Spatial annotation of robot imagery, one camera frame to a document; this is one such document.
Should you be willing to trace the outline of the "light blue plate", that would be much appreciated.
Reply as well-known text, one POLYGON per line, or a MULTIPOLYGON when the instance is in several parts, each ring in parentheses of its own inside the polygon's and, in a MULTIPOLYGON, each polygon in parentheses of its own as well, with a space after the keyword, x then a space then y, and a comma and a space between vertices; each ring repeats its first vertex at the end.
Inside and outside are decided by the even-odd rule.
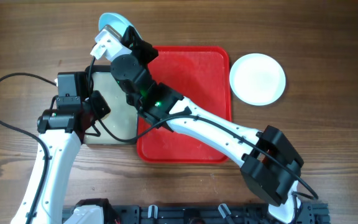
POLYGON ((99 17, 99 31, 106 25, 111 26, 121 37, 124 36, 124 33, 129 26, 134 27, 128 19, 115 12, 105 12, 99 17))

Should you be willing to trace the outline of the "white plate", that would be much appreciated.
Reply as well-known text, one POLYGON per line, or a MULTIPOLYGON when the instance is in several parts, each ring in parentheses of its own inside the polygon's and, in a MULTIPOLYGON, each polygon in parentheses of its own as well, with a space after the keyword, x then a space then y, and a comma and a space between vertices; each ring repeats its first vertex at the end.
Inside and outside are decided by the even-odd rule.
POLYGON ((234 95, 244 103, 266 106, 284 93, 286 76, 282 66, 272 57, 252 53, 236 60, 229 72, 229 84, 234 95))

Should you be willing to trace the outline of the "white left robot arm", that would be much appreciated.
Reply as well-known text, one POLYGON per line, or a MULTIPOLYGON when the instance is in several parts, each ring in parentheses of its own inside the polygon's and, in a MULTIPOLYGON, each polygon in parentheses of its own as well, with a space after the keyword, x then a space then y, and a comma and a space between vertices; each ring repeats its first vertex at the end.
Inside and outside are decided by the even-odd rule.
POLYGON ((88 90, 86 72, 57 75, 56 107, 45 110, 37 121, 40 143, 21 205, 13 223, 61 223, 70 171, 83 144, 85 132, 94 126, 89 100, 109 108, 100 92, 88 90))

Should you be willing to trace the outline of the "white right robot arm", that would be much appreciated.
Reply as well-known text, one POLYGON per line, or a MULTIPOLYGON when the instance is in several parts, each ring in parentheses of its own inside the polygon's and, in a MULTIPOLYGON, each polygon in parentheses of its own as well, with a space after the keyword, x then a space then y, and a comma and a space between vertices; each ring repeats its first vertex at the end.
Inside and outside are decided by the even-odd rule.
POLYGON ((151 76, 148 63, 158 52, 129 26, 112 33, 111 74, 126 94, 127 104, 152 128, 197 139, 223 153, 240 168, 249 190, 269 204, 271 216, 283 223, 296 219, 295 196, 303 159, 281 130, 239 126, 212 114, 151 76))

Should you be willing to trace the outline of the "red plastic tray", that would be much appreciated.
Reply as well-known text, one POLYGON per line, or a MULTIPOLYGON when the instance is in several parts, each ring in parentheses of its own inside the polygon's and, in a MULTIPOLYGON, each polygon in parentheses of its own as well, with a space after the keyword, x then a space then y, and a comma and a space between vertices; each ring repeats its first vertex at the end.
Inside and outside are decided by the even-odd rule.
MULTIPOLYGON (((231 120, 229 56, 217 46, 158 46, 149 63, 154 80, 188 97, 196 105, 231 120)), ((151 163, 219 164, 227 157, 208 145, 164 128, 137 142, 140 158, 151 163)))

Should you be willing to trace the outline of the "black water basin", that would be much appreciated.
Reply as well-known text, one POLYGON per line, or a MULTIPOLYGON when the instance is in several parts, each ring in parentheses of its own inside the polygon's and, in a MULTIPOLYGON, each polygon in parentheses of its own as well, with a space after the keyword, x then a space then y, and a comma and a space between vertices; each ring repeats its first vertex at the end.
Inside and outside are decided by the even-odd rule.
MULTIPOLYGON (((126 102, 126 94, 110 73, 109 65, 94 65, 92 68, 94 90, 98 90, 106 100, 111 112, 102 120, 104 125, 113 135, 120 139, 130 139, 137 135, 137 111, 126 102)), ((100 131, 99 137, 86 135, 84 143, 87 145, 116 145, 133 144, 133 142, 121 142, 111 137, 98 121, 95 123, 100 131)))

